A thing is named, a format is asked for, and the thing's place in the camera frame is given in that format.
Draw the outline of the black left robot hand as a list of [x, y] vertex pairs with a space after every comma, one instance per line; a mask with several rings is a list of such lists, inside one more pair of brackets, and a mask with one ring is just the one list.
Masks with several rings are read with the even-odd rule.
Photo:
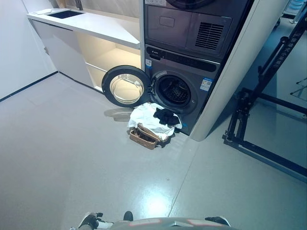
[[108, 230], [113, 226], [113, 222], [102, 220], [103, 213], [87, 213], [77, 227], [78, 230]]

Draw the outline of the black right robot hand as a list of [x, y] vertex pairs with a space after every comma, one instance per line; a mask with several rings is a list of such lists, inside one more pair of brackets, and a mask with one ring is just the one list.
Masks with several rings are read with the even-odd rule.
[[231, 226], [229, 221], [223, 216], [206, 217], [205, 220], [215, 222], [215, 223], [219, 223], [219, 224], [222, 224], [222, 225], [227, 225], [229, 227]]

